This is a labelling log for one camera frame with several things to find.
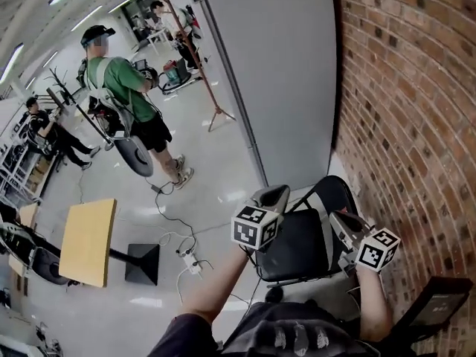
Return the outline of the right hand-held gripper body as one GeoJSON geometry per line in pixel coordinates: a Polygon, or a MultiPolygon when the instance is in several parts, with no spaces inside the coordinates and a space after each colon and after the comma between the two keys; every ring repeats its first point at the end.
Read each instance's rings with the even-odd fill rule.
{"type": "Polygon", "coordinates": [[[339,267],[346,273],[357,265],[380,272],[393,259],[401,239],[387,228],[376,230],[360,216],[334,211],[330,225],[344,246],[338,258],[339,267]]]}

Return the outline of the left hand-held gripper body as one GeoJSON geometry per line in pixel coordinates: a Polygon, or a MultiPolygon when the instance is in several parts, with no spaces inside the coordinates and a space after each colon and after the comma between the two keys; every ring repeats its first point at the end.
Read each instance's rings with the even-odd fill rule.
{"type": "Polygon", "coordinates": [[[285,184],[256,191],[235,211],[231,240],[254,251],[267,246],[277,236],[289,195],[285,184]]]}

